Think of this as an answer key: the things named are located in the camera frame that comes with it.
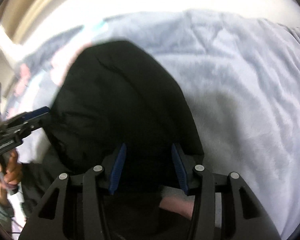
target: round metal rivet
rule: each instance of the round metal rivet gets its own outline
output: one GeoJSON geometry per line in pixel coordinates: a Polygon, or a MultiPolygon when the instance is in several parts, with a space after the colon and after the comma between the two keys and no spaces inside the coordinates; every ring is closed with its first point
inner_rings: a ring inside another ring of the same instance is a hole
{"type": "Polygon", "coordinates": [[[93,167],[94,171],[102,171],[103,167],[101,165],[97,165],[93,167]]]}
{"type": "Polygon", "coordinates": [[[59,175],[59,179],[66,179],[67,177],[68,177],[68,174],[66,174],[66,173],[61,173],[59,175]]]}
{"type": "Polygon", "coordinates": [[[196,171],[204,171],[204,167],[202,165],[196,165],[194,168],[196,171]]]}
{"type": "Polygon", "coordinates": [[[230,176],[231,176],[231,178],[233,178],[233,179],[238,179],[238,178],[240,177],[239,174],[236,173],[236,172],[232,172],[232,173],[230,174],[230,176]]]}

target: blue gripper pad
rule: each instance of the blue gripper pad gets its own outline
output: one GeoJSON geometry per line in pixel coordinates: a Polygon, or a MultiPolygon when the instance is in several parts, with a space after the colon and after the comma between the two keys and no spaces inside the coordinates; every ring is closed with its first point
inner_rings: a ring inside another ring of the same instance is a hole
{"type": "Polygon", "coordinates": [[[118,188],[123,165],[126,160],[126,156],[127,156],[127,146],[123,143],[119,150],[118,156],[117,156],[116,160],[114,161],[114,165],[112,167],[112,170],[111,170],[111,173],[109,176],[108,191],[109,191],[110,195],[113,195],[114,192],[118,188]]]}
{"type": "Polygon", "coordinates": [[[189,191],[189,187],[188,187],[186,169],[183,166],[183,163],[181,161],[181,158],[179,156],[177,148],[174,144],[172,144],[172,147],[171,147],[171,155],[172,155],[172,161],[173,161],[173,164],[174,164],[174,168],[175,168],[176,173],[177,173],[180,188],[187,195],[188,191],[189,191]]]}

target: human hand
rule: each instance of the human hand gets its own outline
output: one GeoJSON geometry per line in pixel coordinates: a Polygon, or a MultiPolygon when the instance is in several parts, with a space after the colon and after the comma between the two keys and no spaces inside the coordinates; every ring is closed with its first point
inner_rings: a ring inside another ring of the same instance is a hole
{"type": "MultiPolygon", "coordinates": [[[[22,178],[22,165],[18,163],[18,153],[14,149],[10,152],[10,158],[7,163],[6,175],[4,176],[4,181],[10,185],[17,185],[22,178]]],[[[7,200],[7,190],[4,183],[0,180],[0,203],[3,205],[8,205],[7,200]]]]}

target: black garment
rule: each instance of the black garment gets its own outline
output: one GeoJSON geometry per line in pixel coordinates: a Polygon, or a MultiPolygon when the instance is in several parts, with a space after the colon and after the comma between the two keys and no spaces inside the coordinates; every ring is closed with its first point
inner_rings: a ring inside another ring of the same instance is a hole
{"type": "MultiPolygon", "coordinates": [[[[70,68],[51,117],[44,130],[53,147],[43,165],[24,165],[26,215],[56,176],[84,173],[122,142],[127,145],[127,158],[119,192],[145,185],[152,192],[158,185],[178,187],[171,158],[174,142],[202,164],[202,145],[180,87],[151,56],[127,41],[85,49],[70,68]]],[[[159,202],[153,205],[156,216],[166,215],[159,211],[159,202]]],[[[173,215],[188,226],[186,219],[173,215]]],[[[147,224],[155,228],[151,235],[159,232],[159,227],[147,224]]]]}

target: white wall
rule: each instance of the white wall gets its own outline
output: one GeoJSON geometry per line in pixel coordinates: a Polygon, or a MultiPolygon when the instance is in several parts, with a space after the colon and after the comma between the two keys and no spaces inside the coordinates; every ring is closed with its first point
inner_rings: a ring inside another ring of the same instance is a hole
{"type": "Polygon", "coordinates": [[[300,7],[295,0],[66,0],[42,21],[25,46],[26,50],[32,50],[62,30],[86,22],[96,22],[103,17],[138,11],[181,11],[189,8],[233,12],[243,17],[267,18],[289,27],[300,27],[300,7]]]}

